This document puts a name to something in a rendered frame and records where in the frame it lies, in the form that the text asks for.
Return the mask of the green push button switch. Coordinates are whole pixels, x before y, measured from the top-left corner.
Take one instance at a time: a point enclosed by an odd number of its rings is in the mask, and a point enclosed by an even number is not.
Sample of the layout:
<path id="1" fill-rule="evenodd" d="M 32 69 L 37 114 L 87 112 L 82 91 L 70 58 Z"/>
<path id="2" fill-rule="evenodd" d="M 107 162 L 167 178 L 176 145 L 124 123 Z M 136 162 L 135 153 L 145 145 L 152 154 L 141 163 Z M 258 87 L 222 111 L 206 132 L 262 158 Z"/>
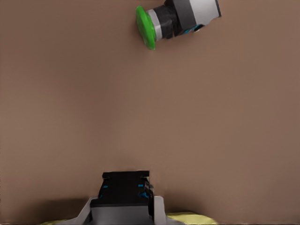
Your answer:
<path id="1" fill-rule="evenodd" d="M 163 5 L 148 11 L 142 6 L 135 9 L 139 33 L 150 50 L 161 39 L 197 32 L 219 17 L 218 0 L 165 0 Z"/>

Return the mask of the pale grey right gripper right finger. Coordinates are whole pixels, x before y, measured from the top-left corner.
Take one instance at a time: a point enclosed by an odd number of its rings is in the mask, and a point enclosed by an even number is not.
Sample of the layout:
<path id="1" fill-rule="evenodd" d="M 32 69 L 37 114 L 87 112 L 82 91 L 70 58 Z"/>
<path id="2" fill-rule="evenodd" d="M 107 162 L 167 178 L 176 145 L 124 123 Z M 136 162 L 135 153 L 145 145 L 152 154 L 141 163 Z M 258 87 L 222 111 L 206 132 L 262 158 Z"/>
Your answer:
<path id="1" fill-rule="evenodd" d="M 183 222 L 170 219 L 166 216 L 164 199 L 154 196 L 154 225 L 185 225 Z"/>

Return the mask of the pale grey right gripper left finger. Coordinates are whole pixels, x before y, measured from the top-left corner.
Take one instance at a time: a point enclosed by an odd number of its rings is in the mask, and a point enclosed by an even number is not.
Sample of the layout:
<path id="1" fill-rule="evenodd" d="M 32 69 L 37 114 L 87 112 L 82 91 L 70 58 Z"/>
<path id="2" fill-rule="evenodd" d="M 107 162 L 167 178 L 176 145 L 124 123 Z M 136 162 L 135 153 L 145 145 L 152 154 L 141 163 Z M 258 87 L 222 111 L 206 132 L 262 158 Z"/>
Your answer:
<path id="1" fill-rule="evenodd" d="M 69 219 L 63 222 L 60 222 L 60 225 L 84 225 L 85 222 L 88 222 L 88 217 L 90 214 L 90 202 L 93 200 L 93 197 L 90 197 L 77 217 Z"/>

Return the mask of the yellow push button switch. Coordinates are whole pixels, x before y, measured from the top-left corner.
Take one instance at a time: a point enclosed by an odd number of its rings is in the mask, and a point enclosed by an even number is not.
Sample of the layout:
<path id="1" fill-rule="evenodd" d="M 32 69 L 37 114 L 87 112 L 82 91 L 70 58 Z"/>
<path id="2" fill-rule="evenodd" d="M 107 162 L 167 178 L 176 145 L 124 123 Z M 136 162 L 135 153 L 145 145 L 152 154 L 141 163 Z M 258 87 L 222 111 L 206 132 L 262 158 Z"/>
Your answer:
<path id="1" fill-rule="evenodd" d="M 149 171 L 105 172 L 97 197 L 90 202 L 84 225 L 154 225 L 154 189 Z M 170 213 L 170 219 L 185 225 L 218 225 L 209 217 L 192 212 Z M 66 220 L 45 225 L 60 225 Z"/>

